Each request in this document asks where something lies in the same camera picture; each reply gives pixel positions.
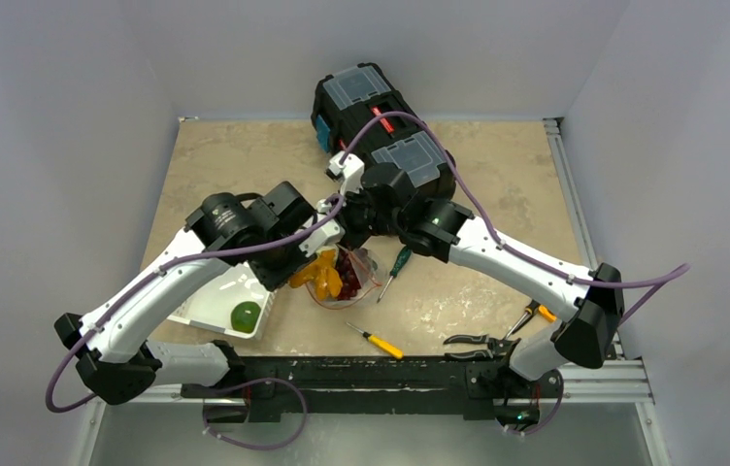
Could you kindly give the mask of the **red grape bunch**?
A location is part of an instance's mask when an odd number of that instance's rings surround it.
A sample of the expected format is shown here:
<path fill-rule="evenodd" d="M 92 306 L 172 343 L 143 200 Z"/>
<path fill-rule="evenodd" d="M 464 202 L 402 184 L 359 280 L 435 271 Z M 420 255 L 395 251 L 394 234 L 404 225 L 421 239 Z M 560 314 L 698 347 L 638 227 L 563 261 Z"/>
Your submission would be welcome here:
<path fill-rule="evenodd" d="M 363 260 L 355 251 L 339 249 L 335 264 L 342 288 L 338 293 L 337 301 L 352 301 L 364 296 L 366 268 Z"/>

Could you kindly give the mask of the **orange food piece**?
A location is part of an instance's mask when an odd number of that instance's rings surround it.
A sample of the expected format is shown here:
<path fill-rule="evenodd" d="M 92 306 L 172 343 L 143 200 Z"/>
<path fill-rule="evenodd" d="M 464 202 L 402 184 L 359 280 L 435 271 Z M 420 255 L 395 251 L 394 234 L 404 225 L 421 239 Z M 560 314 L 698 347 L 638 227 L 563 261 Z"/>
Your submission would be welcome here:
<path fill-rule="evenodd" d="M 313 262 L 289 279 L 288 285 L 291 288 L 310 285 L 319 301 L 336 299 L 343 287 L 341 276 L 336 270 L 337 256 L 336 249 L 321 250 Z"/>

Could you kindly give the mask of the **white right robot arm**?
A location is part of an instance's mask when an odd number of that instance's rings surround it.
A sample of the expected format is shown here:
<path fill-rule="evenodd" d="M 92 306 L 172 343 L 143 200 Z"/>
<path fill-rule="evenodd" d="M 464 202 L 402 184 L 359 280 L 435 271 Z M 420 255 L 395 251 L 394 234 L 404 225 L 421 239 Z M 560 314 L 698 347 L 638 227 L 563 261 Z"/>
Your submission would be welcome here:
<path fill-rule="evenodd" d="M 390 163 L 366 169 L 349 156 L 327 175 L 340 182 L 338 216 L 345 246 L 373 236 L 395 236 L 413 253 L 480 272 L 547 307 L 558 319 L 547 330 L 517 340 L 498 370 L 501 387 L 520 395 L 544 373 L 565 363 L 603 366 L 624 313 L 621 273 L 564 262 L 487 228 L 482 217 L 449 199 L 429 197 Z"/>

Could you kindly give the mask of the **clear zip bag orange zipper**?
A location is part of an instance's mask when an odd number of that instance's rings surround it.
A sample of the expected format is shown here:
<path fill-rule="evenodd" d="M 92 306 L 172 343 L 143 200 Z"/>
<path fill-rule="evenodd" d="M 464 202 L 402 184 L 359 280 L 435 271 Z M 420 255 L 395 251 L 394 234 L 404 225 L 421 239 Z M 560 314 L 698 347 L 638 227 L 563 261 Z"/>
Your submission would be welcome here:
<path fill-rule="evenodd" d="M 320 299 L 313 282 L 303 285 L 311 299 L 328 310 L 343 310 L 351 307 L 366 307 L 377 302 L 385 281 L 385 270 L 378 258 L 368 249 L 346 250 L 333 248 L 334 268 L 342 281 L 340 293 Z"/>

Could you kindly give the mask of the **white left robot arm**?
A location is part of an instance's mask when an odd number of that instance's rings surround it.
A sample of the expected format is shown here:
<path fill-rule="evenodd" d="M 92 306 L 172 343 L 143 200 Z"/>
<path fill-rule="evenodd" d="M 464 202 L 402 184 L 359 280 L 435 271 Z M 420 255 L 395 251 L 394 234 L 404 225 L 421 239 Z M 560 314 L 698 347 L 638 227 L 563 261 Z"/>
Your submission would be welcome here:
<path fill-rule="evenodd" d="M 75 362 L 83 384 L 110 405 L 126 403 L 155 385 L 193 383 L 229 397 L 243 371 L 224 342 L 198 346 L 153 342 L 151 333 L 202 286 L 247 264 L 269 291 L 281 287 L 313 257 L 310 236 L 332 221 L 288 182 L 267 195 L 222 192 L 206 197 L 166 249 L 125 289 L 84 316 L 54 324 L 68 355 L 55 375 Z"/>

